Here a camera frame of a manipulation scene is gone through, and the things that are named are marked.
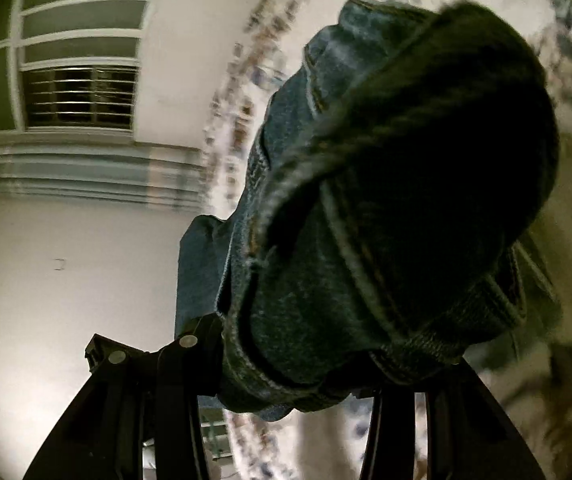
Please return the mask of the dark blue denim pants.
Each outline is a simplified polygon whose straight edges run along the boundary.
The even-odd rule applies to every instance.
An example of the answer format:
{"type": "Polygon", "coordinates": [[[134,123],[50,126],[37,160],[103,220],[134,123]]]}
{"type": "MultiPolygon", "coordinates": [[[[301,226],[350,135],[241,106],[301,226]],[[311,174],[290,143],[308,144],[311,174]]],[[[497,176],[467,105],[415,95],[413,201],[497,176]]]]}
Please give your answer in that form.
{"type": "Polygon", "coordinates": [[[558,144],[543,68],[491,10],[348,0],[271,96],[234,212],[182,237],[175,326],[222,326],[208,397],[322,410],[519,325],[514,244],[558,144]]]}

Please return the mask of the grey striped curtain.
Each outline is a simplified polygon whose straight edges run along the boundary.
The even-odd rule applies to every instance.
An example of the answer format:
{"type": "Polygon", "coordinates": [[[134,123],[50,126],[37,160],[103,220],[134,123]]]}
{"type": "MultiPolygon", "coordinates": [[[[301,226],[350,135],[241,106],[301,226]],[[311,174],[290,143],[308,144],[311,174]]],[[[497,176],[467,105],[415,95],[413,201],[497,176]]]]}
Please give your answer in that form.
{"type": "Polygon", "coordinates": [[[141,143],[0,142],[0,194],[201,210],[201,152],[141,143]]]}

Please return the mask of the barred window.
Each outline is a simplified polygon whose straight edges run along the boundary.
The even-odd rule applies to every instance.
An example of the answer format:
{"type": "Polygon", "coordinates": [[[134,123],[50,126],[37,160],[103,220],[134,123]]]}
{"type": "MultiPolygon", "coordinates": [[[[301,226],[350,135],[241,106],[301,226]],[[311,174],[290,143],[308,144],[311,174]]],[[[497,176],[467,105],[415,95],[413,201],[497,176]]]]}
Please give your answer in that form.
{"type": "Polygon", "coordinates": [[[0,134],[129,132],[152,0],[0,0],[0,134]]]}

